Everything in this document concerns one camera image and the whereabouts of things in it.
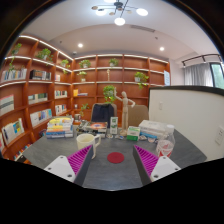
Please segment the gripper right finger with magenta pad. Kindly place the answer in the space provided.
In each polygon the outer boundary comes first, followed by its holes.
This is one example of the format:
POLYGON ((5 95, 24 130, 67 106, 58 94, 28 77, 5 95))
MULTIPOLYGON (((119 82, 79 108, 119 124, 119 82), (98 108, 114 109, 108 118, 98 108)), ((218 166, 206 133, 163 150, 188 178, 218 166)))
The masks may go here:
POLYGON ((169 157, 158 157, 137 145, 133 146, 133 156, 143 186, 180 170, 169 157))

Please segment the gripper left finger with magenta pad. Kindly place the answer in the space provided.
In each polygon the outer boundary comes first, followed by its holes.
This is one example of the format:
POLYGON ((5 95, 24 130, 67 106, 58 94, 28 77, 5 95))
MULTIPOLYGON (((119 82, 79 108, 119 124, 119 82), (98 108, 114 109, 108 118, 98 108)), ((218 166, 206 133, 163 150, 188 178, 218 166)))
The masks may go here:
POLYGON ((82 186, 92 156, 93 146, 90 145, 68 157, 64 155, 58 156, 45 168, 45 171, 82 186))

